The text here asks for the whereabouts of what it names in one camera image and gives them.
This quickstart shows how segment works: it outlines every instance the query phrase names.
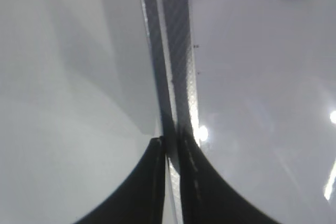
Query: black plastic part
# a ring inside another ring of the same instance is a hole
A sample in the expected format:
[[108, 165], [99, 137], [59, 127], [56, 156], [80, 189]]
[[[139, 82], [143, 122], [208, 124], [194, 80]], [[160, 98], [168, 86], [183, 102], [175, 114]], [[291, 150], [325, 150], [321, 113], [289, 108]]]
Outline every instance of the black plastic part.
[[276, 224], [239, 195], [212, 167], [194, 138], [178, 140], [184, 224]]
[[164, 142], [153, 138], [129, 177], [77, 224], [161, 224], [164, 186]]

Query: carbon fiber strip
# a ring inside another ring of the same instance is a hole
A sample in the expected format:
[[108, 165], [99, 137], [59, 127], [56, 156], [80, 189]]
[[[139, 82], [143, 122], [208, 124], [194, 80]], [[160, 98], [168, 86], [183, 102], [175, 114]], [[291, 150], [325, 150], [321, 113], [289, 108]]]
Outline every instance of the carbon fiber strip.
[[189, 1], [142, 0], [142, 3], [152, 51], [163, 133], [168, 144], [176, 218], [181, 224], [183, 216], [180, 200], [180, 175], [177, 172], [179, 163], [176, 152], [176, 131], [173, 130], [174, 134], [171, 132], [174, 124], [183, 127], [189, 133], [194, 133], [199, 144]]
[[195, 135], [198, 110], [188, 0], [162, 0], [170, 52], [177, 123]]
[[148, 36], [148, 44], [151, 50], [154, 76], [159, 99], [161, 122], [163, 135], [166, 138], [166, 147], [168, 154], [168, 163], [170, 171], [171, 193], [173, 195], [175, 209], [175, 222], [183, 223], [180, 201], [180, 176], [176, 169], [179, 169], [177, 150], [176, 150], [176, 130], [172, 114], [170, 84], [167, 80], [167, 70], [165, 63], [164, 48], [162, 42], [161, 24], [164, 23], [164, 17], [159, 15], [157, 0], [142, 0], [145, 25]]

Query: white wall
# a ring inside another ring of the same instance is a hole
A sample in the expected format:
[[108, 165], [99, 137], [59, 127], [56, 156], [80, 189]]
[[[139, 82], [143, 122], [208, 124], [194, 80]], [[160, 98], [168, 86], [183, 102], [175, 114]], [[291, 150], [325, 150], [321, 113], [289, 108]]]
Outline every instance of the white wall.
[[0, 223], [71, 223], [160, 135], [140, 0], [0, 0]]

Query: gray surface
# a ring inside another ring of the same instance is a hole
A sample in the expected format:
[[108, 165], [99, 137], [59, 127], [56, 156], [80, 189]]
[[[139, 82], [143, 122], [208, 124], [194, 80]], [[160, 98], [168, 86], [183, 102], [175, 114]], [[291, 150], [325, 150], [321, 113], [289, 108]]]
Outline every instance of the gray surface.
[[141, 1], [0, 5], [0, 223], [72, 223], [161, 134]]
[[281, 223], [336, 223], [336, 1], [192, 6], [204, 153]]

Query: bright light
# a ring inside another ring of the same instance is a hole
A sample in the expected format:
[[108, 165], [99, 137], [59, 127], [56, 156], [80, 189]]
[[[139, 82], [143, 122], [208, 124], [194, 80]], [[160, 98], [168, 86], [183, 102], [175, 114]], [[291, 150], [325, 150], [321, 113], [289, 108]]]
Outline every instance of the bright light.
[[331, 169], [328, 182], [324, 188], [324, 197], [326, 198], [327, 201], [330, 200], [330, 197], [334, 191], [335, 179], [336, 179], [336, 160], [334, 162], [333, 168]]
[[199, 139], [204, 142], [208, 139], [208, 129], [203, 125], [198, 129]]
[[330, 121], [333, 123], [333, 124], [336, 124], [336, 110], [332, 111], [330, 113]]

